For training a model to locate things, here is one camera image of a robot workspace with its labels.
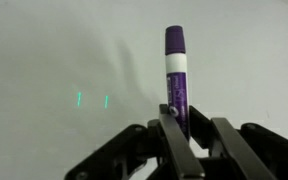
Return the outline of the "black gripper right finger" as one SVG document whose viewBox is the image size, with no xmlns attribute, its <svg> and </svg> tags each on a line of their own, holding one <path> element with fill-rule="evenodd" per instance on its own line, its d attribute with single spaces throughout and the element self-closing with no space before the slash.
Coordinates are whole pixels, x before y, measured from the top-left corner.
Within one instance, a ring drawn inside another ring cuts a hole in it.
<svg viewBox="0 0 288 180">
<path fill-rule="evenodd" d="M 208 119 L 189 107 L 191 137 L 208 150 L 199 158 L 204 180 L 276 180 L 257 154 L 226 118 Z"/>
</svg>

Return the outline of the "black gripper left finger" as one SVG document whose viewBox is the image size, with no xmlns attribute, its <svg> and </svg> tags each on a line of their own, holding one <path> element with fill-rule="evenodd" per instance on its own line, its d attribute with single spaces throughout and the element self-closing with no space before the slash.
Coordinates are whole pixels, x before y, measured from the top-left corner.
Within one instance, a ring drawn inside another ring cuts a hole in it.
<svg viewBox="0 0 288 180">
<path fill-rule="evenodd" d="M 204 180 L 205 171 L 166 104 L 159 105 L 159 120 L 165 134 L 172 167 L 178 180 Z"/>
</svg>

